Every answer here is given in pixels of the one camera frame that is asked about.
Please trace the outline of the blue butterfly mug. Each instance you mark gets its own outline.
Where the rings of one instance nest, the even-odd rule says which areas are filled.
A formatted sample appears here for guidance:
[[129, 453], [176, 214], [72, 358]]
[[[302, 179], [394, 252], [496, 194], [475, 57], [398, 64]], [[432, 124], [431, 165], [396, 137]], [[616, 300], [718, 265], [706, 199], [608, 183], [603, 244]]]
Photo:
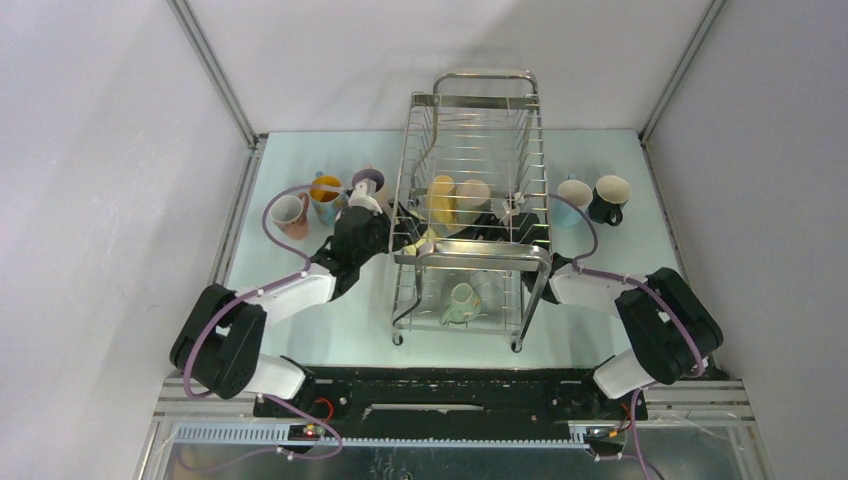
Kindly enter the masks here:
[[332, 226], [339, 213], [347, 206], [348, 197], [341, 180], [317, 172], [309, 190], [309, 197], [317, 218], [325, 226]]

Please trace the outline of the light blue faceted mug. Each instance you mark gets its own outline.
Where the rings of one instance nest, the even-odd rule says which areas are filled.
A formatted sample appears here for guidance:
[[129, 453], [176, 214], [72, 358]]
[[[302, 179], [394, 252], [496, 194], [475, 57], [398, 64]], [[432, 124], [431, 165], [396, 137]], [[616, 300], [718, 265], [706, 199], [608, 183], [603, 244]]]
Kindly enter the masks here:
[[553, 200], [553, 224], [567, 229], [583, 221], [582, 212], [588, 207], [593, 198], [592, 188], [585, 182], [571, 175], [557, 187], [557, 195], [565, 202]]

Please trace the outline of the cream seahorse pattern mug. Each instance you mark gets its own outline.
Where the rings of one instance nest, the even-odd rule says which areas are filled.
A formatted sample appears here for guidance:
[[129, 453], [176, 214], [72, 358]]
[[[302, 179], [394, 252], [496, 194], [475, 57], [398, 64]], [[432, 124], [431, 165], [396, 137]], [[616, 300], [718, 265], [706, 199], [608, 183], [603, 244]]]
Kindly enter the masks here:
[[490, 188], [482, 180], [469, 179], [459, 183], [456, 189], [458, 223], [474, 224], [481, 215], [489, 212], [490, 199]]

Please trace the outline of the iridescent pale pink mug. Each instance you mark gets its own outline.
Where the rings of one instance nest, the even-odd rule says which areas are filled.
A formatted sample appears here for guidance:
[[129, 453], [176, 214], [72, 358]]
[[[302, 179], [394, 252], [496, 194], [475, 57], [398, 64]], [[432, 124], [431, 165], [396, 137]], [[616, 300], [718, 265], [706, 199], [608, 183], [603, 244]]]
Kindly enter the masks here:
[[389, 187], [381, 170], [373, 167], [361, 169], [353, 175], [351, 185], [351, 199], [367, 195], [377, 202], [383, 211], [388, 209]]

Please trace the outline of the pale yellow faceted mug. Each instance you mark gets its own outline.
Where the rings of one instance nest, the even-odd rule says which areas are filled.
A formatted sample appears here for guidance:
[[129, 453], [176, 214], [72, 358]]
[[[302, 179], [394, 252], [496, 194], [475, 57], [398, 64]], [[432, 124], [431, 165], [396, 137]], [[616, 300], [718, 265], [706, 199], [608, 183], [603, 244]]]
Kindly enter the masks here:
[[430, 243], [436, 240], [437, 238], [438, 235], [432, 229], [427, 229], [418, 241], [416, 241], [414, 244], [410, 244], [403, 247], [400, 252], [403, 255], [417, 256], [418, 249], [420, 247], [422, 247], [425, 243]]

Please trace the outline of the salmon dotted mug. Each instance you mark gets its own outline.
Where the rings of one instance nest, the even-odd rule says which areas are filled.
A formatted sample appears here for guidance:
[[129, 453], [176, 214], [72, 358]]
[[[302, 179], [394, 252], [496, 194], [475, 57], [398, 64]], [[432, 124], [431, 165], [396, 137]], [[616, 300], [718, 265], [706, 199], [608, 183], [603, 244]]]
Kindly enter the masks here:
[[284, 235], [292, 240], [302, 240], [309, 232], [309, 206], [307, 193], [287, 194], [272, 203], [269, 215]]

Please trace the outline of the green mug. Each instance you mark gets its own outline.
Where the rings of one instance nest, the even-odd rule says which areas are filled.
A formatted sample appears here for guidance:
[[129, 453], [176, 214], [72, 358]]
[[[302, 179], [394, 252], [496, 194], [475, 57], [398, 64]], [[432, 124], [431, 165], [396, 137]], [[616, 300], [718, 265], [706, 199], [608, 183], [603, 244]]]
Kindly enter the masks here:
[[439, 323], [442, 326], [467, 324], [482, 310], [482, 297], [469, 283], [459, 283], [450, 291]]

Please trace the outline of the black mug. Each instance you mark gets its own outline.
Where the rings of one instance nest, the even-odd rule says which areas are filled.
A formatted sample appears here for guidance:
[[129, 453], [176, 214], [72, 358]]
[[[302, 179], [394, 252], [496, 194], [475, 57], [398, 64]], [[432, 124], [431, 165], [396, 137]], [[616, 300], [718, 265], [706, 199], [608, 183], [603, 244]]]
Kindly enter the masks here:
[[589, 218], [597, 223], [617, 227], [623, 221], [623, 208], [631, 198], [631, 186], [622, 177], [605, 175], [599, 178], [593, 189], [593, 197], [587, 208]]

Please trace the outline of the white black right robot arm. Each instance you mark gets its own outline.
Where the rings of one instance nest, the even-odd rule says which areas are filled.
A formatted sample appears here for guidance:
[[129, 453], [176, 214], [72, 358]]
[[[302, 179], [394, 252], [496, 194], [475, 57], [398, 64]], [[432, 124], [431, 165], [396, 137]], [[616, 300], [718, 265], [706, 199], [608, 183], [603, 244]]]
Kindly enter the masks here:
[[581, 392], [585, 411], [606, 418], [626, 394], [703, 375], [724, 333], [677, 271], [628, 276], [582, 265], [594, 252], [552, 254], [542, 298], [603, 312], [624, 327], [630, 348], [598, 365]]

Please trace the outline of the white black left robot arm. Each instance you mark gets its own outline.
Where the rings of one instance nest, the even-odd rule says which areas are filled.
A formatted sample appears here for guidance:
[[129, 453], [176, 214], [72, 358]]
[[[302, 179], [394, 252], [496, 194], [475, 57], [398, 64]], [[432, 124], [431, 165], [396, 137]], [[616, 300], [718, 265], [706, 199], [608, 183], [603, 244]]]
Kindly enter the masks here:
[[345, 295], [365, 264], [390, 252], [391, 227], [386, 213], [346, 207], [302, 270], [243, 292], [217, 283], [204, 288], [170, 352], [186, 396], [231, 399], [248, 392], [277, 397], [292, 416], [311, 412], [316, 390], [307, 371], [293, 360], [263, 354], [265, 331]]

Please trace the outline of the orange yellow mug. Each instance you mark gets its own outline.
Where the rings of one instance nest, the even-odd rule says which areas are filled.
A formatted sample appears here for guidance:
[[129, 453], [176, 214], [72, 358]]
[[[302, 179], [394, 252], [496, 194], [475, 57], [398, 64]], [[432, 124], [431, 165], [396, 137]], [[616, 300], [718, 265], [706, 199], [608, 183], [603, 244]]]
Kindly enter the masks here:
[[450, 229], [456, 222], [456, 183], [449, 175], [437, 175], [431, 182], [426, 199], [432, 223]]

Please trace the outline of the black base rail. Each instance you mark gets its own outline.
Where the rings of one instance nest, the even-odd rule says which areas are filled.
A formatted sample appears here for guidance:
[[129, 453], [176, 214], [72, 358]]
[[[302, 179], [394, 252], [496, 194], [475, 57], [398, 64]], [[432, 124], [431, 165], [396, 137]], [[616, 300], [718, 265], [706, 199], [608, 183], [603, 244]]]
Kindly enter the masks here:
[[348, 440], [567, 440], [580, 422], [648, 417], [644, 398], [608, 399], [576, 368], [311, 366], [293, 403]]

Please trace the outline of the aluminium frame post left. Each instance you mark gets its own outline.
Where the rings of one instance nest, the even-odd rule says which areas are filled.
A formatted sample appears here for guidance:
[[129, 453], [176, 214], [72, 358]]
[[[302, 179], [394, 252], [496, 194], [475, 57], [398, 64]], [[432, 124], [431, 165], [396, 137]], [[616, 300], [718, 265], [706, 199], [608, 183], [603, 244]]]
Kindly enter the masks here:
[[230, 82], [209, 38], [191, 3], [187, 0], [168, 0], [177, 22], [222, 104], [249, 149], [258, 144], [259, 135], [253, 128], [237, 93]]

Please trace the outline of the aluminium frame post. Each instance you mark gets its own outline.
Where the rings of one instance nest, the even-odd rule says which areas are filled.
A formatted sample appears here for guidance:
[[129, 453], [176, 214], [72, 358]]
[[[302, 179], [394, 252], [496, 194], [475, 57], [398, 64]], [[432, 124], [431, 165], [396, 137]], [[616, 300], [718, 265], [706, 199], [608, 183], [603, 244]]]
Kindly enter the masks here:
[[259, 135], [253, 128], [237, 93], [230, 82], [209, 38], [191, 3], [187, 0], [168, 0], [177, 22], [222, 104], [249, 149], [258, 144]]
[[707, 42], [712, 30], [719, 21], [728, 4], [728, 0], [711, 0], [708, 2], [696, 28], [687, 41], [668, 80], [663, 86], [659, 97], [652, 106], [648, 117], [639, 132], [638, 137], [643, 147], [649, 144], [650, 139], [656, 131], [664, 113], [672, 103], [676, 93], [694, 65], [698, 54]]

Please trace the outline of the aluminium frame post right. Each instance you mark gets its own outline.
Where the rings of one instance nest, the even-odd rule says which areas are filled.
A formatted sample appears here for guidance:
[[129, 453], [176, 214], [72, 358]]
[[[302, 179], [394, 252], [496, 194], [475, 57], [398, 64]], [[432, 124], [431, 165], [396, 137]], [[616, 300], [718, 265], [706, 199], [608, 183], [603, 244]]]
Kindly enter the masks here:
[[649, 144], [650, 139], [656, 131], [664, 113], [672, 103], [676, 93], [694, 65], [698, 54], [707, 42], [712, 30], [719, 21], [728, 4], [728, 0], [711, 0], [708, 2], [696, 28], [687, 41], [668, 80], [663, 86], [659, 97], [652, 106], [648, 117], [639, 132], [638, 137], [643, 147]]

